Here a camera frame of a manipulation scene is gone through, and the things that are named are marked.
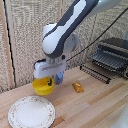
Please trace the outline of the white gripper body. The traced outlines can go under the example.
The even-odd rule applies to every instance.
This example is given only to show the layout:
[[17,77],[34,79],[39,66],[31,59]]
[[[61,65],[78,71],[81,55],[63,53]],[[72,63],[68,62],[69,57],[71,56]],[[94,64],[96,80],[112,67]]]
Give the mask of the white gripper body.
[[49,64],[47,62],[36,62],[34,65],[34,77],[36,79],[42,79],[51,75],[55,75],[59,72],[63,72],[65,69],[65,60],[54,64]]

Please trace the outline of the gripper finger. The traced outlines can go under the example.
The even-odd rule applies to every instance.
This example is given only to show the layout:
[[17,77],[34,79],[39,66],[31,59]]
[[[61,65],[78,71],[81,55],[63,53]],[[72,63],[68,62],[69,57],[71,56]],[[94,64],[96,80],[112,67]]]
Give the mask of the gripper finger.
[[57,73],[55,75],[54,81],[56,84],[61,84],[63,82],[63,72]]
[[49,86],[52,86],[52,84],[53,84],[53,79],[52,78],[49,78],[48,85]]

